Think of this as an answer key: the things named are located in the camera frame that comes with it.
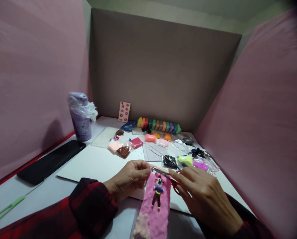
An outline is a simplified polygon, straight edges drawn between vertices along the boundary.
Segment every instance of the scissors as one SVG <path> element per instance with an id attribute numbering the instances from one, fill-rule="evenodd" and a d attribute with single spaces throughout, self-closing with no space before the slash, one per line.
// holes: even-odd
<path id="1" fill-rule="evenodd" d="M 155 171 L 157 171 L 158 173 L 160 173 L 160 174 L 163 175 L 164 177 L 166 177 L 169 181 L 171 181 L 171 184 L 173 185 L 173 189 L 174 189 L 174 191 L 175 191 L 178 195 L 180 195 L 179 192 L 178 192 L 178 190 L 176 189 L 176 186 L 177 186 L 177 185 L 180 185 L 180 184 L 179 184 L 178 182 L 176 182 L 174 179 L 169 178 L 169 177 L 168 177 L 169 173 L 163 172 L 163 171 L 161 171 L 161 170 L 159 170 L 159 169 L 156 169 L 156 168 L 154 168 L 154 167 L 152 167 L 152 169 L 155 170 Z"/>
<path id="2" fill-rule="evenodd" d="M 11 209 L 13 209 L 14 207 L 16 207 L 16 205 L 18 203 L 20 203 L 22 200 L 25 199 L 25 197 L 30 194 L 32 191 L 34 191 L 36 188 L 38 188 L 44 181 L 42 181 L 40 184 L 38 184 L 37 187 L 35 187 L 34 189 L 32 189 L 29 193 L 19 197 L 18 199 L 16 199 L 14 202 L 12 202 L 11 204 L 9 204 L 7 207 L 5 207 L 3 210 L 0 211 L 0 219 L 2 219 L 3 216 L 5 216 Z"/>

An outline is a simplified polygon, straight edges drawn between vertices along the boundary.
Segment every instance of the rainbow clay set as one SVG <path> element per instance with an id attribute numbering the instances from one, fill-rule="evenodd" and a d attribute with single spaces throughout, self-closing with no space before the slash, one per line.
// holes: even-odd
<path id="1" fill-rule="evenodd" d="M 179 124 L 142 117 L 138 119 L 137 126 L 140 128 L 149 128 L 150 130 L 176 134 L 178 134 L 182 130 Z"/>

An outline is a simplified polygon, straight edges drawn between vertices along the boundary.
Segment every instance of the red scissors handle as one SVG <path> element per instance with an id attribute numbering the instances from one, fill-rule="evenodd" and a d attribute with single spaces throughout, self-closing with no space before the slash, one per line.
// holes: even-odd
<path id="1" fill-rule="evenodd" d="M 179 191 L 177 190 L 176 186 L 180 185 L 177 181 L 175 181 L 174 179 L 169 178 L 171 181 L 171 184 L 173 186 L 174 191 L 180 196 Z"/>

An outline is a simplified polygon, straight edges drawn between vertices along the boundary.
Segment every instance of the red table edge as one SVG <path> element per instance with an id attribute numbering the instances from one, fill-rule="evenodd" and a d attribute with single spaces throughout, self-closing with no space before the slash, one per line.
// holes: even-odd
<path id="1" fill-rule="evenodd" d="M 0 179 L 0 185 L 2 185 L 4 182 L 6 182 L 7 180 L 9 180 L 10 178 L 12 178 L 13 176 L 15 176 L 17 173 L 19 173 L 20 171 L 22 171 L 24 168 L 28 167 L 29 165 L 33 164 L 34 162 L 36 162 L 38 159 L 40 159 L 41 157 L 43 157 L 45 154 L 49 153 L 50 151 L 52 151 L 53 149 L 55 149 L 56 147 L 58 147 L 59 145 L 61 145 L 63 142 L 65 142 L 66 140 L 68 140 L 70 137 L 72 137 L 73 135 L 75 135 L 75 132 L 72 132 L 71 134 L 69 134 L 68 136 L 64 137 L 62 140 L 56 142 L 54 145 L 50 146 L 48 149 L 46 149 L 45 151 L 43 151 L 41 154 L 39 154 L 38 156 L 34 157 L 33 159 L 31 159 L 30 161 L 28 161 L 27 163 L 25 163 L 24 165 L 22 165 L 21 167 L 19 167 L 18 169 L 16 169 L 15 171 L 9 173 L 8 175 L 6 175 L 5 177 L 3 177 L 2 179 Z"/>

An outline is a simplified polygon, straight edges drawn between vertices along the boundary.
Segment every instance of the person's left hand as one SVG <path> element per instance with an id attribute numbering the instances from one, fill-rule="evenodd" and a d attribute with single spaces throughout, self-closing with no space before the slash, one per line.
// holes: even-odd
<path id="1" fill-rule="evenodd" d="M 145 180 L 151 173 L 151 165 L 144 160 L 132 160 L 113 178 L 104 182 L 115 202 L 128 197 L 136 189 L 143 189 Z"/>

